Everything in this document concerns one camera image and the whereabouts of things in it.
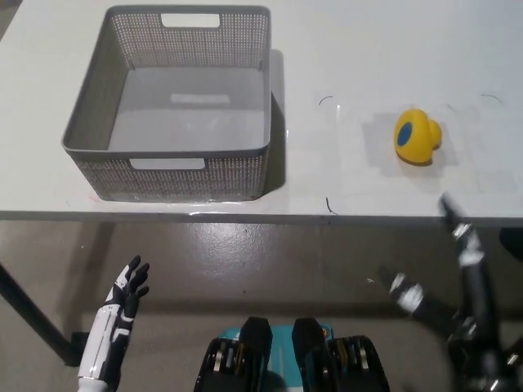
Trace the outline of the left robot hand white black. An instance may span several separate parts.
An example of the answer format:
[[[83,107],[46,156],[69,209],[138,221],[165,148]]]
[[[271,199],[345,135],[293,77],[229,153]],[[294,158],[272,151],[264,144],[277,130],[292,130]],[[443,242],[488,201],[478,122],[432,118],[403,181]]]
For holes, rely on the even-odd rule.
[[[150,265],[135,256],[120,272],[94,319],[78,368],[78,390],[116,391]]]

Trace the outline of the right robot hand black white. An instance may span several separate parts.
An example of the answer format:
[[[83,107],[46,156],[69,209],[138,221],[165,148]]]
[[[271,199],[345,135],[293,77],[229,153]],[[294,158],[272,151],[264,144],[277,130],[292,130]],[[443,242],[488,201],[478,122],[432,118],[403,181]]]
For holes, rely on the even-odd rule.
[[[448,343],[463,347],[466,357],[482,372],[501,373],[507,361],[499,340],[498,311],[484,248],[475,226],[462,216],[449,195],[442,194],[439,205],[455,244],[463,299],[458,310],[453,312],[400,271],[382,265],[378,276],[406,314]]]

